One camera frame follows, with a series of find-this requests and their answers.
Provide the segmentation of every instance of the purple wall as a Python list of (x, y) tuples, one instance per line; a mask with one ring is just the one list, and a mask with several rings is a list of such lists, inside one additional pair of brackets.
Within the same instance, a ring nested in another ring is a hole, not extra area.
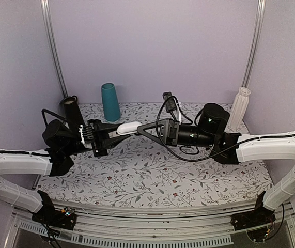
[[(60, 100), (40, 1), (0, 1), (0, 148), (44, 148), (40, 111), (56, 111)], [(24, 186), (32, 180), (15, 178)], [(0, 203), (0, 246), (11, 211)]]
[(117, 85), (120, 102), (232, 103), (254, 29), (251, 0), (50, 1), (69, 94), (101, 102)]
[[(245, 122), (251, 133), (295, 130), (295, 1), (267, 1), (259, 48), (249, 88)], [(278, 182), (294, 161), (273, 161)], [(295, 197), (291, 200), (295, 210)]]

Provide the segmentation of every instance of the teal vase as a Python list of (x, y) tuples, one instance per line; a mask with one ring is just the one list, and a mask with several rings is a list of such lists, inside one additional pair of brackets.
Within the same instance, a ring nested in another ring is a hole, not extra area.
[(105, 119), (108, 121), (119, 120), (121, 112), (113, 83), (106, 83), (101, 86), (101, 98)]

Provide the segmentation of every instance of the ventilation grille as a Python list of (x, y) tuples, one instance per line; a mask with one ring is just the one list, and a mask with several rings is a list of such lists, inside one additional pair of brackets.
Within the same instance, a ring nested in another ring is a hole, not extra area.
[[(20, 228), (31, 231), (39, 235), (47, 236), (47, 231), (44, 227), (38, 224), (21, 221)], [(112, 239), (94, 238), (88, 235), (66, 233), (66, 238), (58, 238), (59, 240), (83, 244), (96, 248), (212, 248), (233, 244), (230, 235), (219, 236), (209, 239), (195, 239), (186, 241), (119, 241)]]

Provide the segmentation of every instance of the table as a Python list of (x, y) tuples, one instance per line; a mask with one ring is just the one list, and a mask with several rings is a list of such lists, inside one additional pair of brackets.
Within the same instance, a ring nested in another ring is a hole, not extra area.
[[(159, 103), (120, 104), (121, 119), (116, 123), (153, 122)], [(194, 119), (203, 103), (185, 103), (182, 109)], [(231, 105), (221, 104), (230, 111)], [(81, 104), (85, 121), (103, 118), (101, 104)], [(169, 118), (166, 112), (162, 118)], [(242, 122), (238, 130), (248, 133)], [(209, 152), (200, 149), (202, 158)], [(181, 208), (236, 203), (256, 196), (272, 187), (263, 161), (222, 165), (209, 159), (189, 163), (180, 161), (159, 144), (143, 136), (123, 141), (109, 155), (94, 158), (92, 152), (72, 156), (75, 165), (61, 177), (41, 177), (37, 189), (52, 199), (64, 202), (126, 208)]]

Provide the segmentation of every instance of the white vase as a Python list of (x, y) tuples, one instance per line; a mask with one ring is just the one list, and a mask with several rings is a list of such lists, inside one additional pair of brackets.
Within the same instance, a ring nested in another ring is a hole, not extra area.
[(245, 87), (240, 87), (236, 95), (234, 104), (232, 105), (228, 126), (231, 129), (238, 129), (242, 119), (244, 118), (247, 106), (249, 104), (249, 95), (251, 91)]

